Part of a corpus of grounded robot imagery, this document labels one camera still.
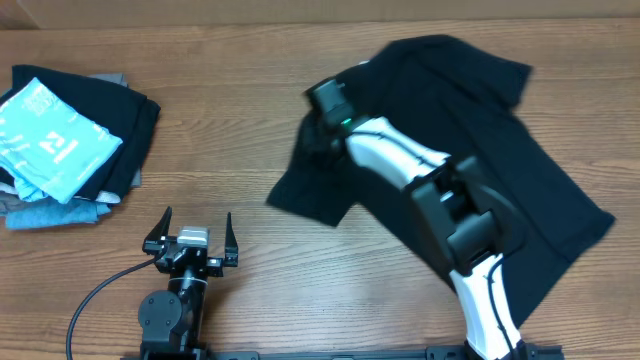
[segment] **shirt sleeve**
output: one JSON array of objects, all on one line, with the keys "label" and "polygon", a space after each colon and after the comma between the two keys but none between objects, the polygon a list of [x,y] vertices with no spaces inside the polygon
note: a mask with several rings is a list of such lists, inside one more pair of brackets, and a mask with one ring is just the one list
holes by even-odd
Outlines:
[{"label": "shirt sleeve", "polygon": [[531,66],[488,54],[446,35],[419,40],[420,46],[414,49],[422,65],[467,96],[502,109],[520,103]]},{"label": "shirt sleeve", "polygon": [[353,192],[341,181],[343,166],[316,141],[316,116],[300,126],[289,168],[273,187],[267,204],[296,215],[337,226],[355,203]]}]

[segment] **folded clothes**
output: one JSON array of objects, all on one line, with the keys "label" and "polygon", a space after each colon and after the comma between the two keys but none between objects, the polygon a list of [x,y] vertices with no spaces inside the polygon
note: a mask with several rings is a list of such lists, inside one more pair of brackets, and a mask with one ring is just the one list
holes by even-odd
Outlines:
[{"label": "folded clothes", "polygon": [[[84,199],[120,202],[149,151],[160,107],[143,94],[120,85],[30,65],[13,67],[12,90],[0,98],[0,104],[34,77],[78,113],[122,139],[123,144],[113,156],[76,193]],[[0,183],[13,181],[10,174],[0,169]]]},{"label": "folded clothes", "polygon": [[0,166],[26,201],[66,204],[120,144],[37,78],[0,106]]},{"label": "folded clothes", "polygon": [[[513,322],[520,326],[571,264],[614,222],[540,148],[513,114],[530,67],[449,36],[395,41],[368,63],[336,76],[359,113],[384,116],[420,144],[475,155],[490,185],[524,214],[527,245],[504,264]],[[336,226],[359,202],[434,267],[400,191],[349,157],[312,146],[318,114],[305,117],[289,169],[267,202]],[[514,244],[509,244],[511,251]]]},{"label": "folded clothes", "polygon": [[0,192],[0,216],[16,210],[22,210],[32,203],[20,200],[16,195]]},{"label": "folded clothes", "polygon": [[[113,82],[121,86],[128,86],[122,73],[97,74],[89,77]],[[142,184],[140,169],[131,181],[131,187],[139,187]],[[83,201],[77,203],[72,199],[68,204],[55,204],[51,202],[23,202],[15,195],[17,191],[13,186],[0,183],[0,216],[7,216],[8,228],[13,230],[34,229],[58,225],[66,225],[77,222],[96,222],[97,217],[108,213],[110,210],[105,204],[99,202]]]},{"label": "folded clothes", "polygon": [[[108,81],[108,82],[112,82],[114,84],[118,84],[121,86],[125,86],[128,87],[129,83],[127,82],[127,79],[125,77],[125,75],[123,73],[113,73],[113,74],[95,74],[95,75],[89,75],[90,78],[94,78],[94,79],[100,79],[103,81]],[[9,92],[10,89],[7,89],[3,92],[3,94],[6,94],[7,92]],[[13,184],[13,179],[11,177],[9,177],[11,180],[11,183],[2,183],[0,182],[0,192],[6,192],[9,194],[16,194],[17,190],[15,190],[14,184]],[[135,187],[140,187],[142,186],[142,174],[140,169],[138,169],[135,173],[135,175],[133,176],[133,180],[131,180],[131,187],[135,188]],[[98,194],[98,200],[105,200],[105,199],[113,199],[113,198],[118,198],[119,197],[116,194],[112,194],[112,193],[108,193],[105,191],[100,191],[100,193]],[[119,201],[105,201],[107,203],[118,203]]]},{"label": "folded clothes", "polygon": [[107,204],[71,199],[62,205],[52,198],[46,198],[26,209],[11,211],[6,226],[10,230],[25,230],[78,223],[95,224],[100,216],[110,212]]}]

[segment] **wood grain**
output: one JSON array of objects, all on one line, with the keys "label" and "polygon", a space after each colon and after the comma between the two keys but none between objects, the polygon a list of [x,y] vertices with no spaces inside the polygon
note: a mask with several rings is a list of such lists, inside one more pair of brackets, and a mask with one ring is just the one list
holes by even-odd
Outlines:
[{"label": "wood grain", "polygon": [[[448,33],[535,66],[519,114],[535,138],[618,222],[525,323],[526,340],[568,359],[640,354],[640,20],[436,21],[0,32],[10,66],[124,72],[163,107],[143,186],[97,226],[0,230],[0,358],[63,359],[68,320],[108,276],[145,257],[164,207],[174,228],[234,214],[241,267],[208,294],[205,340],[262,352],[459,343],[454,295],[361,207],[337,229],[268,208],[300,118],[300,95],[390,40]],[[216,251],[221,251],[217,244]],[[393,266],[380,266],[381,263]],[[154,269],[107,287],[76,329],[78,359],[134,353]]]},{"label": "wood grain", "polygon": [[20,0],[43,29],[632,17],[636,0]]}]

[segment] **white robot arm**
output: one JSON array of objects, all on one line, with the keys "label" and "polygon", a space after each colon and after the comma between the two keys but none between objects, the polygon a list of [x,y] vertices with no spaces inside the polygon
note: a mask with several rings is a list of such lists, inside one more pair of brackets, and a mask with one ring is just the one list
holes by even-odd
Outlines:
[{"label": "white robot arm", "polygon": [[[510,209],[505,209],[506,200],[495,191],[465,182],[465,174],[479,175],[475,159],[449,164],[449,154],[417,143],[386,118],[357,116],[335,80],[312,88],[308,95],[323,114],[322,126],[337,134],[357,165],[410,193],[418,222],[424,225],[425,246],[450,263],[449,277],[464,312],[467,346],[474,357],[515,357],[514,349],[522,344],[502,282],[504,239],[500,239],[506,235],[500,230],[505,228],[501,222],[507,221],[503,215]],[[491,199],[492,195],[502,202]],[[459,197],[471,209],[467,213],[460,214],[449,205],[460,204]]]}]

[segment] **cardboard wall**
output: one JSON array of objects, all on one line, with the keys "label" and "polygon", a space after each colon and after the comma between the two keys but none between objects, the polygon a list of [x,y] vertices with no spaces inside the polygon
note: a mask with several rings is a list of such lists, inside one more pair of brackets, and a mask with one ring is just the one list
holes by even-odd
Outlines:
[{"label": "cardboard wall", "polygon": [[17,0],[0,0],[0,29],[37,29]]}]

